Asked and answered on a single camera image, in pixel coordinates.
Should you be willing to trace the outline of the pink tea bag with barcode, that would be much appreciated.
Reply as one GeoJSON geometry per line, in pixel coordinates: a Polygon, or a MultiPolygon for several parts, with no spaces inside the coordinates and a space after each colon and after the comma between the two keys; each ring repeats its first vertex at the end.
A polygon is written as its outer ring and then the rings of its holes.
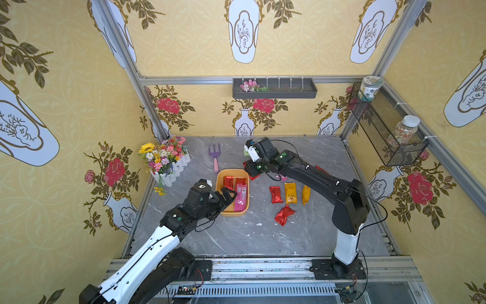
{"type": "Polygon", "coordinates": [[[237,197],[235,199],[234,211],[243,212],[247,207],[248,185],[237,184],[237,197]]]}

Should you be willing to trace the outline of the red tea bag small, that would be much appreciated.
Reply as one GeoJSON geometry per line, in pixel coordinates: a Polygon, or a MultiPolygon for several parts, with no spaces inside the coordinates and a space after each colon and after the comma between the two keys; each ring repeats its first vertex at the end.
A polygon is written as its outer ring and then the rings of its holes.
{"type": "Polygon", "coordinates": [[[223,182],[224,182],[224,187],[232,191],[234,190],[235,178],[233,176],[225,176],[223,182]]]}

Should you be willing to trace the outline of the yellow tea bag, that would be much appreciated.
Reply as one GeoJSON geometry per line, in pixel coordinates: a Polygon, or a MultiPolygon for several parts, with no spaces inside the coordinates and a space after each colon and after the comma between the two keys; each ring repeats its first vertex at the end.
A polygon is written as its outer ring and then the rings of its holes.
{"type": "Polygon", "coordinates": [[[308,186],[304,186],[302,189],[302,205],[305,206],[306,204],[309,203],[310,201],[310,196],[311,196],[311,188],[308,186]]]}
{"type": "Polygon", "coordinates": [[[285,196],[287,205],[296,204],[298,202],[296,183],[285,183],[285,196]]]}

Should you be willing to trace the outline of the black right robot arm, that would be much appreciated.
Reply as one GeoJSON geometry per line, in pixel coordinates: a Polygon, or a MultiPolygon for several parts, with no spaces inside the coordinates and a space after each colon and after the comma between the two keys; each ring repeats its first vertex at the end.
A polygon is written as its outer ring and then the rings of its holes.
{"type": "Polygon", "coordinates": [[[310,187],[334,206],[332,222],[337,239],[329,271],[340,279],[351,276],[359,267],[359,237],[370,212],[363,184],[357,179],[347,181],[330,175],[304,161],[296,150],[278,151],[268,138],[247,140],[244,151],[250,158],[244,162],[244,170],[251,177],[271,172],[288,177],[310,187]]]}

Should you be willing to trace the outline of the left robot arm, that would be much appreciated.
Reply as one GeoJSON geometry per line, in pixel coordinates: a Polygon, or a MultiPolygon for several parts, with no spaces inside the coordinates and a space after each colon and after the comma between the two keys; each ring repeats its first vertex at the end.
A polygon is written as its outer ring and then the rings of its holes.
{"type": "Polygon", "coordinates": [[[213,191],[207,180],[199,180],[183,203],[166,212],[147,242],[99,286],[88,285],[79,302],[148,303],[173,281],[191,277],[195,257],[179,244],[200,220],[215,220],[236,198],[236,191],[213,191]]]}

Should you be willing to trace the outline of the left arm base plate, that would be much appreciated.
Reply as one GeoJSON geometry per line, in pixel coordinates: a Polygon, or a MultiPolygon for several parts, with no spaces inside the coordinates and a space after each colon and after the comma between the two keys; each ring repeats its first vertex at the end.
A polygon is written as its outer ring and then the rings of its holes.
{"type": "Polygon", "coordinates": [[[211,260],[196,260],[189,280],[206,282],[211,280],[213,262],[211,260]]]}

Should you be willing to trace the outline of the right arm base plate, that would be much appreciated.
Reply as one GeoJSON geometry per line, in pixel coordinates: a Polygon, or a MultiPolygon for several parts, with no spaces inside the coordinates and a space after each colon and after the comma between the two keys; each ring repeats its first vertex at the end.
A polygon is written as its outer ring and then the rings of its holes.
{"type": "Polygon", "coordinates": [[[334,257],[313,259],[309,271],[316,280],[364,280],[368,277],[366,267],[359,258],[355,258],[349,265],[334,257]]]}

